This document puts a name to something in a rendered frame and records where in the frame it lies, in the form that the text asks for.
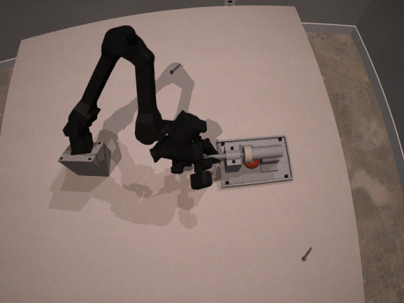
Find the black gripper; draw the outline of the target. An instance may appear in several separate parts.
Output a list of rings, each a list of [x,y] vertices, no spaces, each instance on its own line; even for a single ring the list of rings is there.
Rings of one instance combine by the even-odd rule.
[[[204,189],[212,186],[212,174],[207,169],[210,169],[214,163],[221,162],[219,159],[210,157],[204,158],[203,155],[218,154],[216,149],[210,142],[209,138],[204,140],[198,134],[192,142],[186,146],[184,156],[178,162],[194,164],[194,174],[190,175],[191,188],[194,190]],[[202,172],[201,172],[202,171]]]

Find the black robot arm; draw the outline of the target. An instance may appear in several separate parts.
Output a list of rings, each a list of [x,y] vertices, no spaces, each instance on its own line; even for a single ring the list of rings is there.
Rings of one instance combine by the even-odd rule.
[[[150,149],[154,162],[160,158],[171,159],[171,173],[183,173],[185,166],[192,165],[175,161],[184,156],[185,145],[204,129],[203,122],[196,115],[184,110],[174,121],[161,118],[156,100],[154,54],[129,25],[115,27],[106,32],[101,46],[101,58],[81,100],[68,116],[68,123],[63,132],[69,137],[71,155],[91,153],[94,144],[89,127],[101,110],[97,107],[97,101],[120,57],[135,66],[138,99],[136,139],[144,145],[158,141]]]

